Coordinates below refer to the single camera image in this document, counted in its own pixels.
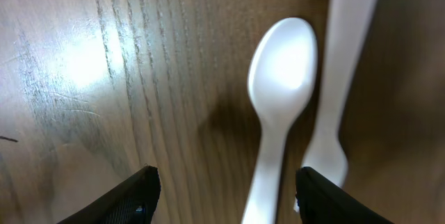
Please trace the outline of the white plastic fork top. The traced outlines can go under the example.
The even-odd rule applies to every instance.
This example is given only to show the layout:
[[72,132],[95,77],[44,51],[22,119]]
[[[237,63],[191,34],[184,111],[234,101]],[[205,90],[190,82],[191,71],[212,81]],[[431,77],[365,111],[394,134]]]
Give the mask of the white plastic fork top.
[[302,159],[341,188],[348,161],[339,142],[339,127],[355,68],[377,0],[330,0],[327,14],[321,93],[314,132]]

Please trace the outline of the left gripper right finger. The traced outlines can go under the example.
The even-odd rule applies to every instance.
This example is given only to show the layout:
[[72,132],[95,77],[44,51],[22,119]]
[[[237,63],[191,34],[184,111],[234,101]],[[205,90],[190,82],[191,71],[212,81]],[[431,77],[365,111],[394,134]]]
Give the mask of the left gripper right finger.
[[296,172],[296,200],[303,224],[392,224],[311,167]]

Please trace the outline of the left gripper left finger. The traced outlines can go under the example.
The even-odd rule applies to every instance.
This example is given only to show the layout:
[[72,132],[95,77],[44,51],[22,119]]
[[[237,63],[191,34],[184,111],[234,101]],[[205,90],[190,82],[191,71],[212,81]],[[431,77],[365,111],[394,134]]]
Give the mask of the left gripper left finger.
[[145,166],[62,224],[150,224],[161,194],[156,167]]

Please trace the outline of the white plastic fork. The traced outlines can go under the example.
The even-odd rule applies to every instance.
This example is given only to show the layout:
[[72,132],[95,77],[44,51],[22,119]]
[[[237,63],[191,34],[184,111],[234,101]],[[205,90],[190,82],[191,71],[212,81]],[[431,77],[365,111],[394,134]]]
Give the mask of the white plastic fork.
[[339,142],[339,127],[355,68],[377,0],[330,0],[327,14],[321,93],[314,132],[302,159],[341,188],[348,161]]
[[301,18],[281,19],[264,34],[248,72],[248,95],[261,140],[242,223],[274,223],[288,132],[316,81],[317,42]]

